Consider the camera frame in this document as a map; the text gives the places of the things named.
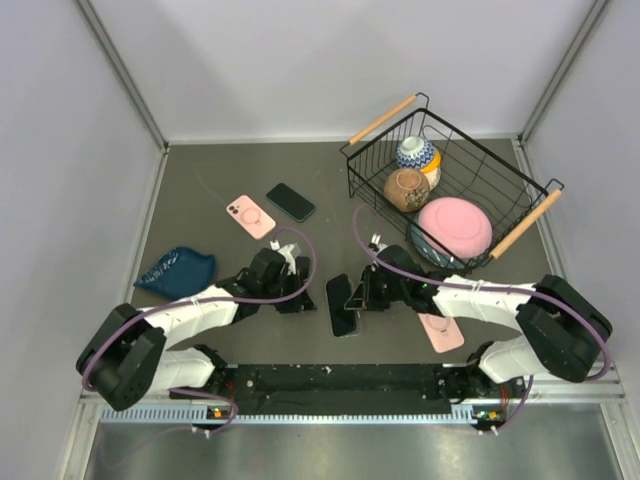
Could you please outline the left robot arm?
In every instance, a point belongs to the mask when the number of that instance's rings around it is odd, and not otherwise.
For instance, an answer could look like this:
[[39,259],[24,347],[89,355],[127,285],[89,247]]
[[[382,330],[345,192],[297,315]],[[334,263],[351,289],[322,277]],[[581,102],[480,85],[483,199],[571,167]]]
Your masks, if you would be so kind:
[[115,307],[76,361],[83,388],[116,411],[179,388],[220,394],[227,382],[221,357],[204,345],[175,345],[245,320],[264,305],[281,314],[314,309],[307,289],[316,266],[316,256],[301,255],[297,244],[272,242],[248,267],[199,293],[153,308]]

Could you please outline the pink phone case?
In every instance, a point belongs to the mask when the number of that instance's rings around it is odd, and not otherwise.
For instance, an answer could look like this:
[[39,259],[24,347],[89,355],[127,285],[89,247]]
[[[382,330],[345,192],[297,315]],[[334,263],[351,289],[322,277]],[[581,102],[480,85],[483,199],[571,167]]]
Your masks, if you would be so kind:
[[276,221],[247,195],[233,200],[226,212],[255,240],[263,239],[276,227]]

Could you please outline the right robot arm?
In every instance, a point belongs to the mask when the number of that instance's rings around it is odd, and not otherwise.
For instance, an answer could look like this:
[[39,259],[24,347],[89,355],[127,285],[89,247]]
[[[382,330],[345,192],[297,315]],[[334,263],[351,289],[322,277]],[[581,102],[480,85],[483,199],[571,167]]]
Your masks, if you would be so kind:
[[611,322],[565,279],[546,275],[532,284],[474,281],[444,271],[425,271],[399,245],[369,243],[372,264],[345,306],[381,312],[402,302],[427,332],[456,345],[457,320],[466,318],[516,331],[509,340],[489,340],[470,357],[466,380],[476,394],[492,394],[519,377],[551,374],[582,383],[591,379],[613,332]]

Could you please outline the pink case near right arm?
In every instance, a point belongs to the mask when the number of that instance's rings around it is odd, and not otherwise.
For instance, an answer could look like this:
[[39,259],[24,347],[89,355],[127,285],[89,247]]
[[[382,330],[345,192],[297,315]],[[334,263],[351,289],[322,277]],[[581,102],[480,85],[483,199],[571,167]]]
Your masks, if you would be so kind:
[[463,334],[452,317],[419,313],[418,318],[436,353],[445,353],[464,345]]

